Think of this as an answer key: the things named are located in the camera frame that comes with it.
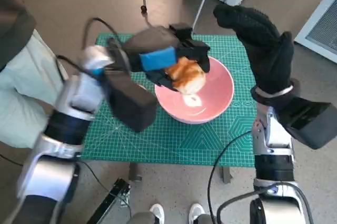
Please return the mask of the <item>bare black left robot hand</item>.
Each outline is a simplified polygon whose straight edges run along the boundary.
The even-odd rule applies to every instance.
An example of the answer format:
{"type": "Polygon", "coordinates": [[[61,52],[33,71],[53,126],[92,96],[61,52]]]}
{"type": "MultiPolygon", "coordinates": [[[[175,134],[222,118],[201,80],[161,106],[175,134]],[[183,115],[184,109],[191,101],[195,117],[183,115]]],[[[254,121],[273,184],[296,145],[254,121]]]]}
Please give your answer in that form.
{"type": "Polygon", "coordinates": [[[184,95],[197,93],[210,71],[210,47],[192,38],[185,23],[142,30],[124,45],[133,72],[144,72],[158,86],[184,95]]]}

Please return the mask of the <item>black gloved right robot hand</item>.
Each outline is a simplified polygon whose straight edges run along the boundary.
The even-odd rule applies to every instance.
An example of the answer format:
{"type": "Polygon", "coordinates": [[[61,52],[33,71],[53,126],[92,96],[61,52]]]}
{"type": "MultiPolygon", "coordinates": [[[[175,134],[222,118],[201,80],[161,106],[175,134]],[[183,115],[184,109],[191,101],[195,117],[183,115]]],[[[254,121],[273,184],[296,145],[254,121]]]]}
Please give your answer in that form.
{"type": "Polygon", "coordinates": [[[231,29],[245,47],[258,88],[273,95],[291,86],[294,47],[290,32],[279,33],[264,13],[249,7],[217,5],[220,27],[231,29]]]}

